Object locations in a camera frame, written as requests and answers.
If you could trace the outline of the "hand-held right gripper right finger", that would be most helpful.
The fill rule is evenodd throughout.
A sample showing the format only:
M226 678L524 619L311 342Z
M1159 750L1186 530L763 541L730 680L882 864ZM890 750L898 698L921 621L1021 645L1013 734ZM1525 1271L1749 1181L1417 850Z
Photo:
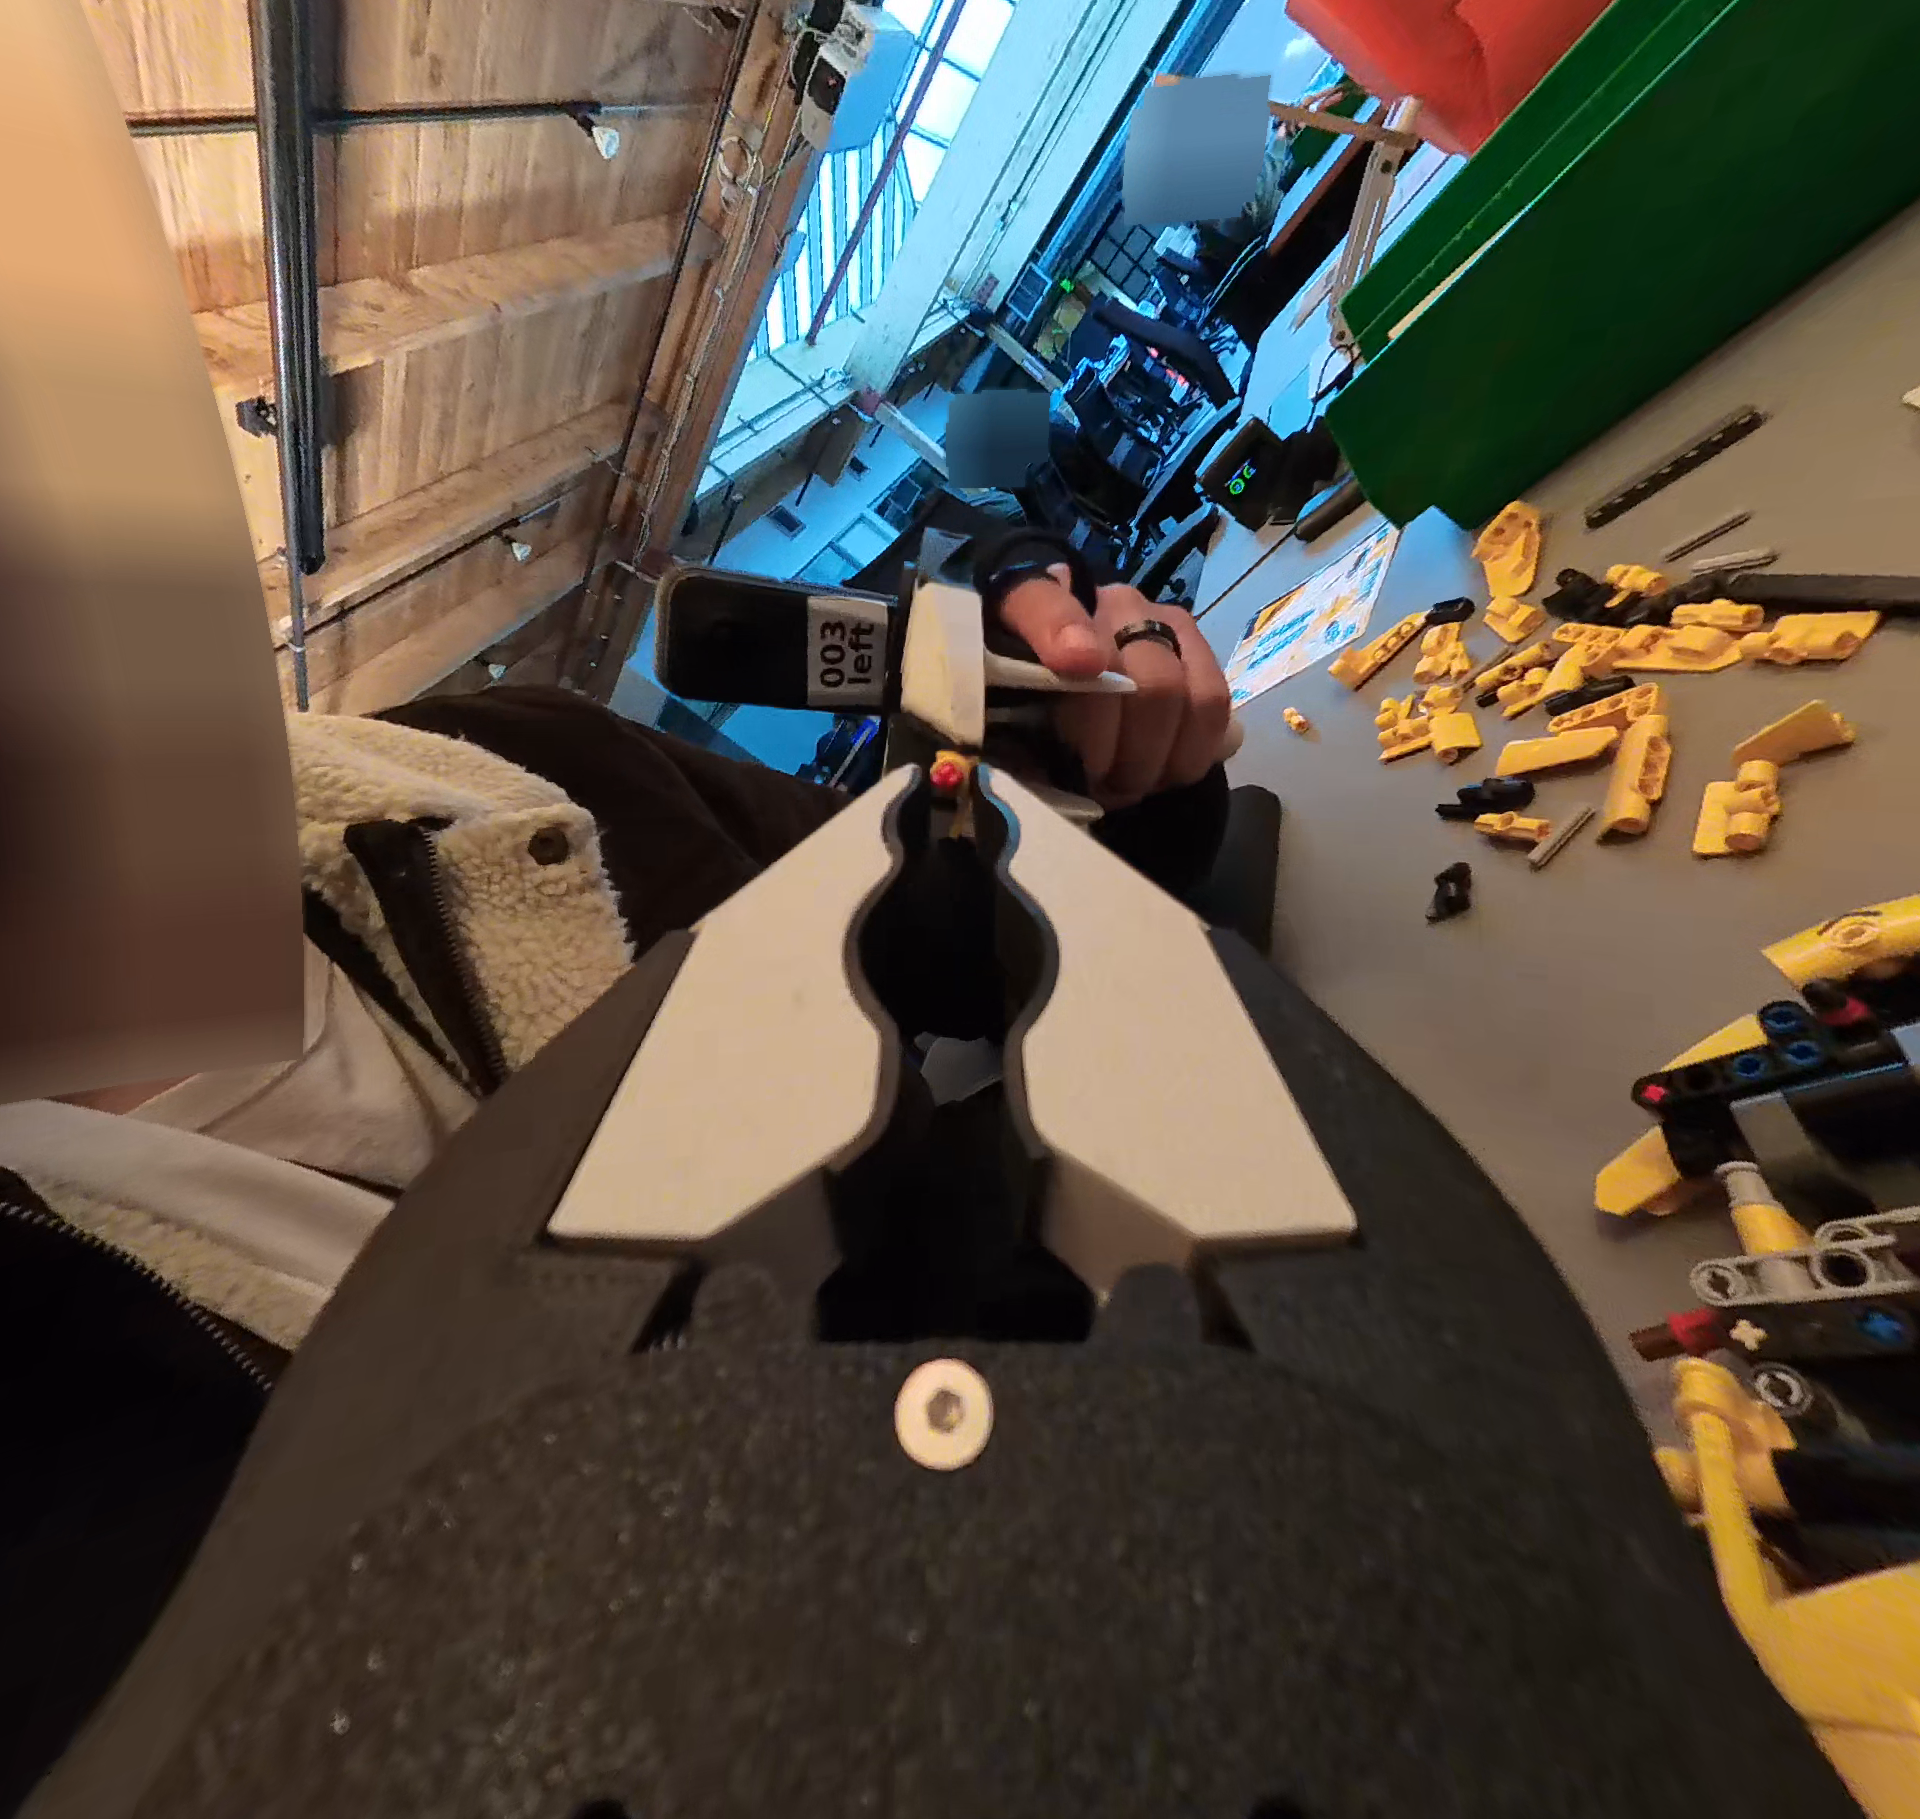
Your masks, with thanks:
M1037 937L1006 1091L1038 1162L1038 1240L1108 1302L1123 1279L1336 1249L1356 1208L1210 928L1002 768L994 882Z

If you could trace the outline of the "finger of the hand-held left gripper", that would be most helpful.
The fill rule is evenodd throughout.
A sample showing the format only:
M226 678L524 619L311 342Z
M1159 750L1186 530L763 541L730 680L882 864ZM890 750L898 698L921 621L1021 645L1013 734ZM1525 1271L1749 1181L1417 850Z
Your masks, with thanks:
M949 581L915 583L898 648L898 685L981 685L984 655L978 595Z
M898 708L941 750L977 755L987 734L984 648L963 647L906 651L898 676Z

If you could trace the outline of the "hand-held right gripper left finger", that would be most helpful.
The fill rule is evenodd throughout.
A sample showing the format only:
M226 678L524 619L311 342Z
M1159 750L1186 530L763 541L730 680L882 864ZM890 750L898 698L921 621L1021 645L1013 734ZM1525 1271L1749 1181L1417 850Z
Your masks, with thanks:
M686 937L548 1214L567 1251L667 1264L637 1345L677 1345L713 1271L755 1267L812 1312L886 1246L920 1088L860 937L916 802L920 768L898 767Z

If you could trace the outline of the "yellow brick car model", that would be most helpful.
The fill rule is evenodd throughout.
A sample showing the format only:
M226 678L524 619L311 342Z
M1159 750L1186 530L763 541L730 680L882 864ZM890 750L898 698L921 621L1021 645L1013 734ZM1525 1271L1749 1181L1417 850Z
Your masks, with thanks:
M1734 1632L1864 1814L1916 1814L1914 894L1764 950L1786 981L1632 1086L1595 1208L1724 1208L1671 1368L1668 1497Z

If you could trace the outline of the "person's left forearm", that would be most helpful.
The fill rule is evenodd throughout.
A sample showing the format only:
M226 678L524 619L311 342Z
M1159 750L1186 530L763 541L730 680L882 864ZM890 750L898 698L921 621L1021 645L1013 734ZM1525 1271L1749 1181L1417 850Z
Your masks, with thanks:
M1284 799L1262 785L1230 785L1224 767L1202 780L1100 807L1085 830L1117 863L1269 955L1277 919Z

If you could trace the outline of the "person's left hand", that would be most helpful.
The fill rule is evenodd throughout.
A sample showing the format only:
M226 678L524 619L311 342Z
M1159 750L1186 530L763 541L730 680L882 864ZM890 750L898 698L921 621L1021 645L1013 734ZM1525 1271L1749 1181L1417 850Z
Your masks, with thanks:
M1198 785L1224 760L1230 691L1186 608L1151 602L1126 581L1099 583L1084 602L1067 565L1052 564L997 591L989 612L1060 680L1130 680L1125 693L1046 700L1046 734L1075 755L1103 807Z

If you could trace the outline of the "black device with green display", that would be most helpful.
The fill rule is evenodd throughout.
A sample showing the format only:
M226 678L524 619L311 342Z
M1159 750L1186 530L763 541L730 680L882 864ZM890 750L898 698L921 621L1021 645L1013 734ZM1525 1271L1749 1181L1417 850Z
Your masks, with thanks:
M1242 415L1194 470L1202 502L1243 530L1295 520L1336 485L1346 463L1321 417L1277 434L1262 415Z

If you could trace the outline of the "yellow printed sticker sheet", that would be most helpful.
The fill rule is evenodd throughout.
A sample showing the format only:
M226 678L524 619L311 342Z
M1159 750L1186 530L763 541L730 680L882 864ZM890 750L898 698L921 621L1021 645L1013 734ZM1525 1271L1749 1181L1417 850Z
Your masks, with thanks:
M1401 535L1377 522L1346 554L1246 621L1224 667L1236 712L1363 639Z

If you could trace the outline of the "slanted roof window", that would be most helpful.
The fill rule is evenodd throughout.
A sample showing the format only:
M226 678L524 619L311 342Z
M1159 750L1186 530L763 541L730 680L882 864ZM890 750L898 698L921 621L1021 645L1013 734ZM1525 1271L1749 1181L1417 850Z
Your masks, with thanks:
M898 55L855 77L860 118L838 122L755 326L751 360L798 350L811 326L863 316L971 111L1021 0L856 0Z

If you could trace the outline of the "white document stand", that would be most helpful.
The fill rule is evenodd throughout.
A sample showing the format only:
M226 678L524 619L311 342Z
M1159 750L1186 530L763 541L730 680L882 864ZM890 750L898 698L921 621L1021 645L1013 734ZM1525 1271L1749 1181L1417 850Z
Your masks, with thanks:
M1403 170L1404 157L1408 153L1417 149L1423 143L1421 134L1415 133L1421 109L1423 109L1423 101L1417 95L1404 95L1395 101L1378 133L1367 139L1363 174L1359 182L1356 204L1349 221L1349 230L1343 237L1343 246L1338 257L1332 259L1328 303L1324 303L1329 346L1332 350L1338 350L1340 355L1350 360L1356 359L1356 338L1346 322L1343 303L1349 292L1354 290L1356 281L1369 270L1378 248L1386 204L1395 195L1398 174Z

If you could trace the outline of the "pile of yellow brick pieces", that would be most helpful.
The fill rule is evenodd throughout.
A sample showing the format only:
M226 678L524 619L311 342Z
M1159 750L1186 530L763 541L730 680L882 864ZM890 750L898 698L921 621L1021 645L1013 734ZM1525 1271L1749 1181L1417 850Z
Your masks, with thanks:
M1676 580L1633 560L1601 574L1564 565L1541 589L1546 535L1536 503L1510 502L1469 544L1480 598L1403 615L1329 659L1329 678L1349 691L1404 661L1408 689L1375 712L1378 763L1427 755L1454 767L1488 747L1492 717L1536 725L1506 734L1494 767L1434 807L1486 845L1521 851L1529 871L1588 830L1601 845L1650 834L1673 772L1671 680L1837 667L1894 621L1738 606L1708 598L1698 574ZM1720 569L1773 570L1768 555Z

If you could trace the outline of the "metal ceiling pipe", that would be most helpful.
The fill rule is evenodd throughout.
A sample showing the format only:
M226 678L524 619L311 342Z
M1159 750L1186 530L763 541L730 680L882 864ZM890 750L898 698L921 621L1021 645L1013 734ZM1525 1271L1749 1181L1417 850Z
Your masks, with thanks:
M247 0L292 700L309 708L304 580L324 564L324 355L305 0Z

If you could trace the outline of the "green plastic bin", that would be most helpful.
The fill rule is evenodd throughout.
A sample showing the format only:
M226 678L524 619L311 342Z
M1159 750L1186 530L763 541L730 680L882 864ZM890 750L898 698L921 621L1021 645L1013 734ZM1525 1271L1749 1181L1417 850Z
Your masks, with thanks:
M1612 0L1375 259L1324 425L1475 528L1916 196L1916 0Z

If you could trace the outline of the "dark grey holed beam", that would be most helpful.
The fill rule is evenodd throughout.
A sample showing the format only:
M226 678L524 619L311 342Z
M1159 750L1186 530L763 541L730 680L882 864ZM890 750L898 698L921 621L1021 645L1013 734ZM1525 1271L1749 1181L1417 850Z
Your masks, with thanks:
M1679 480L1688 478L1723 452L1738 447L1744 439L1757 434L1768 420L1768 413L1757 404L1741 404L1733 413L1720 415L1703 425L1693 439L1666 452L1656 463L1644 464L1632 478L1621 480L1611 490L1601 494L1581 512L1585 530L1595 531L1615 522L1627 512L1644 505Z

